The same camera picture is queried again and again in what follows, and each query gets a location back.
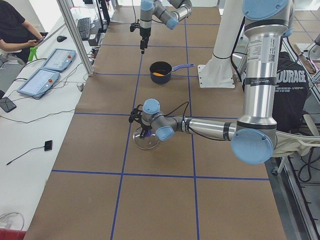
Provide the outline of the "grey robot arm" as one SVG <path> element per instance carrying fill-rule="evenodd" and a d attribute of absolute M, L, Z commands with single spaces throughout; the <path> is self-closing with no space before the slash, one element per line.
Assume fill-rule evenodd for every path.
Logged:
<path fill-rule="evenodd" d="M 212 58 L 198 66 L 203 88 L 233 88 L 230 58 L 238 35 L 248 38 L 244 103 L 236 123 L 192 117 L 166 117 L 160 103 L 147 99 L 141 112 L 144 132 L 152 130 L 160 141 L 176 131 L 230 141 L 234 155 L 248 164 L 269 160 L 277 146 L 273 104 L 281 37 L 290 31 L 294 16 L 291 0 L 228 0 L 218 29 Z"/>
<path fill-rule="evenodd" d="M 160 0 L 142 0 L 140 2 L 140 19 L 135 26 L 131 26 L 130 31 L 132 32 L 134 28 L 139 29 L 141 36 L 140 50 L 142 54 L 148 48 L 153 16 L 156 16 L 167 28 L 173 30 L 179 21 L 192 14 L 193 5 L 190 0 L 169 0 L 168 2 L 175 10 L 167 10 Z"/>

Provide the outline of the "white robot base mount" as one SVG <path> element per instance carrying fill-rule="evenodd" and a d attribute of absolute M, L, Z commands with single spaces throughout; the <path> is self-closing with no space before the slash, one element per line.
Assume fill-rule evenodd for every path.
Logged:
<path fill-rule="evenodd" d="M 231 57 L 243 28 L 242 0 L 227 0 L 224 5 L 212 58 L 199 65 L 198 80 L 201 88 L 235 87 Z"/>

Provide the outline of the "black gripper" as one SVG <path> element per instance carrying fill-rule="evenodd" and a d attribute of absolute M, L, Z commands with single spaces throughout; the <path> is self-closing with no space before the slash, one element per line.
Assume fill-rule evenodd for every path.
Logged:
<path fill-rule="evenodd" d="M 150 137 L 151 136 L 151 125 L 143 119 L 143 117 L 140 117 L 140 125 L 142 127 L 141 133 L 139 138 L 144 139 L 145 137 Z"/>
<path fill-rule="evenodd" d="M 139 29 L 139 34 L 142 37 L 142 40 L 140 41 L 141 54 L 144 54 L 145 49 L 148 48 L 149 37 L 151 36 L 151 29 L 151 27 L 143 28 L 142 26 Z"/>

